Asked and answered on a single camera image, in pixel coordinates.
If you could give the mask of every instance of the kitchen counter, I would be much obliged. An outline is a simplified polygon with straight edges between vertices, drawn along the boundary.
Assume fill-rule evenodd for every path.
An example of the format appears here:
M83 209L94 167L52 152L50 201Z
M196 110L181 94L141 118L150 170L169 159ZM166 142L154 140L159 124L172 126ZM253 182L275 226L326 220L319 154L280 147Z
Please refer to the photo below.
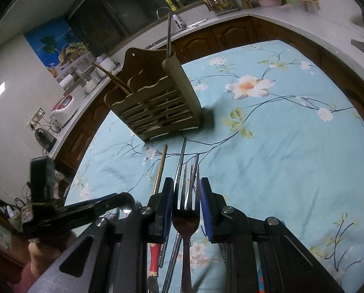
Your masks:
M364 29L352 23L349 23L351 24L350 28L346 28L317 14L295 10L293 7L287 7L287 5L265 8L260 7L224 14L216 18L208 19L204 23L184 30L181 33L175 34L172 36L171 40L174 41L178 38L214 24L244 16L257 17L283 26L302 36L305 36L306 38L312 40L334 54L364 80L364 53L355 46L351 45L351 39L364 42ZM117 58L117 60L122 63L126 49L130 47L145 48L154 41L148 42L149 43L146 45L138 46L136 45L135 41L132 41L116 54L114 54L112 58L114 61ZM165 44L166 41L162 41L150 49L153 50L164 46Z
M360 27L349 23L349 27L343 27L333 21L329 21L318 14L308 13L304 11L295 10L293 7L285 6L273 6L266 8L254 8L250 10L240 10L228 14L224 14L219 17L209 18L206 22L200 23L197 26L186 29L178 34L172 36L171 40L177 40L190 33L196 32L203 28L212 26L214 24L222 23L228 20L237 19L240 17L252 16L257 17L277 25L288 28L313 42L319 44L351 69L353 69L364 80L364 53L351 45L351 39L364 42L364 30ZM130 47L146 48L153 42L161 39L167 33L167 22L160 23L156 27L143 33L135 38L133 41L126 44L114 55L111 56L114 62L123 63L125 52ZM162 41L156 45L153 45L150 49L157 49L164 46L166 41ZM122 67L113 71L117 74ZM96 98L96 96L104 89L107 83L110 81L108 77L104 78L97 88L87 95L83 100L80 109L76 112L70 122L64 127L64 129L56 136L57 143L49 153L51 158L55 158L67 138L69 132L73 129L77 121L83 115L88 106Z
M122 67L119 66L116 69L114 69L112 74L116 75L121 71ZM85 98L83 99L83 102L80 104L80 108L76 113L73 115L71 120L63 127L60 133L57 135L54 134L54 137L57 139L56 144L54 145L53 149L49 152L48 156L52 159L55 159L57 154L59 153L61 147L63 146L66 138L68 137L69 133L75 126L75 124L79 121L80 117L83 115L83 113L86 111L86 109L89 107L89 105L94 101L94 99L97 97L97 95L107 86L111 79L109 77L104 77L99 84L96 86L96 88L89 93Z

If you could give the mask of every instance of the pink sleeve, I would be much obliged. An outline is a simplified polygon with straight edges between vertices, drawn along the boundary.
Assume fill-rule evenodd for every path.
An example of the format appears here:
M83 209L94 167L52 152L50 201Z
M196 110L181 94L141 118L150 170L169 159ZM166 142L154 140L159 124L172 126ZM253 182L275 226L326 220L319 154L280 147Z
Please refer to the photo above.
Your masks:
M11 288L14 293L26 293L31 286L36 282L36 278L30 271L30 262L26 264L21 273L21 280L17 284L12 284Z

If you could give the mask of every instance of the person's hand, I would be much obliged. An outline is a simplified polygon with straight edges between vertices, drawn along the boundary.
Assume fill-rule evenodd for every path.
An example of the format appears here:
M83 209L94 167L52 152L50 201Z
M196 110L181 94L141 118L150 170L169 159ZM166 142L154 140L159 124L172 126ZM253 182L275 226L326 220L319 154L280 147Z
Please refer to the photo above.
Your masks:
M28 246L31 258L30 271L34 277L38 279L75 239L75 234L69 232L30 242Z
M28 248L31 258L30 271L37 279L61 255L59 249L41 242L30 242Z

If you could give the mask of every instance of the blue floral tablecloth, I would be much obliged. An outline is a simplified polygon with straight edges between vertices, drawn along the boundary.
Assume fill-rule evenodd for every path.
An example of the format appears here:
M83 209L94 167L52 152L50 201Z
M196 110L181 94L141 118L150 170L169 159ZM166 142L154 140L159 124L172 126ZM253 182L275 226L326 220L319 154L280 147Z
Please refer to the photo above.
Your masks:
M364 282L364 123L338 87L291 46L271 41L183 65L204 127L144 144L113 113L95 135L67 204L130 192L146 204L164 144L163 180L200 154L201 177L247 216L275 216L348 293ZM162 287L176 231L159 286ZM181 254L170 292L180 291ZM192 237L192 283L223 292L225 266L201 228Z

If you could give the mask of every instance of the rice cooker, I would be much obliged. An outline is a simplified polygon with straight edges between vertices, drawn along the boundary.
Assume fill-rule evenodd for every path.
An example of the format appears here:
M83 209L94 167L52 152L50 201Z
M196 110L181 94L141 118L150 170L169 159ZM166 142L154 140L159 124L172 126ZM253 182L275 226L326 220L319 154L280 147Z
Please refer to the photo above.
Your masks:
M83 102L85 97L85 92L82 87L77 87L76 89L80 91L72 91L71 94L66 95L52 108L50 113L50 120L53 124L64 127L69 120L73 117L75 112L79 109L80 104Z

